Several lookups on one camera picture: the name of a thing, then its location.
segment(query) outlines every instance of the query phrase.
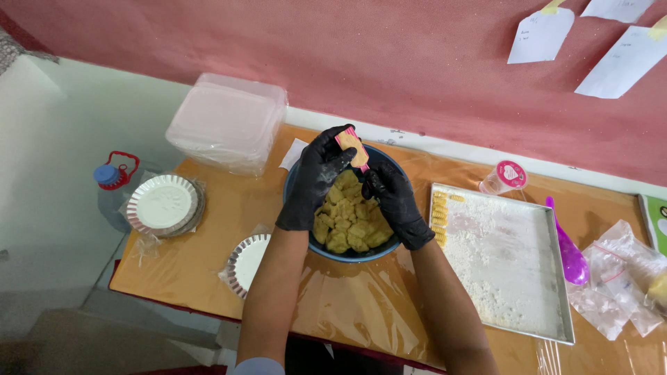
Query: sleeve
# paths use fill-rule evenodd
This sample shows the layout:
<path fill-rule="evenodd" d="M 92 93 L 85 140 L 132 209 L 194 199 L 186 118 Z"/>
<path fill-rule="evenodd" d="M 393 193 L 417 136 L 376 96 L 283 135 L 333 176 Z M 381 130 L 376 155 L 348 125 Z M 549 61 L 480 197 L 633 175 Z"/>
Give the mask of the sleeve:
<path fill-rule="evenodd" d="M 239 363 L 234 375 L 285 375 L 285 369 L 271 358 L 257 357 Z"/>

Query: stack of plastic containers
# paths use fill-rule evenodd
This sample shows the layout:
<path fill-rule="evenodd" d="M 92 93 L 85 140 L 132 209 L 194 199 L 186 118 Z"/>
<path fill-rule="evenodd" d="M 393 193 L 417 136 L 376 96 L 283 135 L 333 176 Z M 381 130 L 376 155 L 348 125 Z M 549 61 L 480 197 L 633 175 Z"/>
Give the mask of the stack of plastic containers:
<path fill-rule="evenodd" d="M 165 136 L 201 163 L 259 177 L 286 110 L 282 87 L 204 73 Z"/>

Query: gloved hand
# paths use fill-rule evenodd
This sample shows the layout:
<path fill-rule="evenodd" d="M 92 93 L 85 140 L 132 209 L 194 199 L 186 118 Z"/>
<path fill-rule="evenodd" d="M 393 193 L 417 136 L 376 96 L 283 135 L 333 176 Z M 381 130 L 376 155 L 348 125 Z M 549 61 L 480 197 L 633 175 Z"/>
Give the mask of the gloved hand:
<path fill-rule="evenodd" d="M 357 154 L 354 147 L 345 151 L 336 142 L 336 135 L 352 127 L 336 126 L 321 132 L 294 165 L 296 179 L 275 225 L 283 230 L 312 230 L 315 211 L 324 203 L 336 177 Z"/>
<path fill-rule="evenodd" d="M 381 161 L 371 166 L 364 177 L 364 199 L 377 199 L 382 215 L 406 249 L 419 250 L 436 236 L 419 213 L 412 187 L 398 168 Z"/>

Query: forearm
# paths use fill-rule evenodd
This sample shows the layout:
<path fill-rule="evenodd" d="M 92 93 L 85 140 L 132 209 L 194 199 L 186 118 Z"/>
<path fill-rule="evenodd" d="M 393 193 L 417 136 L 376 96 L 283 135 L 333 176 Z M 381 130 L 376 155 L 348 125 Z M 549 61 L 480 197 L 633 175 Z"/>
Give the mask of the forearm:
<path fill-rule="evenodd" d="M 477 310 L 439 245 L 432 240 L 411 255 L 428 327 L 449 372 L 494 373 L 496 365 Z M 461 361 L 462 357 L 475 360 Z"/>
<path fill-rule="evenodd" d="M 237 363 L 267 357 L 284 366 L 287 334 L 307 250 L 307 231 L 273 230 L 243 305 Z"/>

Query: blue bottle cap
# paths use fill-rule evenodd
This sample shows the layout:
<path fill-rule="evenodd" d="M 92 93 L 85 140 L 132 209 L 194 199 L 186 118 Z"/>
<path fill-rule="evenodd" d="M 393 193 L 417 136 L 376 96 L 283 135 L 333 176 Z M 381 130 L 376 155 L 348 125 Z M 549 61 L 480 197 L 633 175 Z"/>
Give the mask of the blue bottle cap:
<path fill-rule="evenodd" d="M 93 178 L 95 181 L 97 181 L 97 183 L 101 183 L 102 185 L 111 185 L 118 181 L 120 177 L 121 172 L 118 170 L 118 168 L 109 164 L 101 165 L 95 168 L 95 171 L 93 172 Z"/>

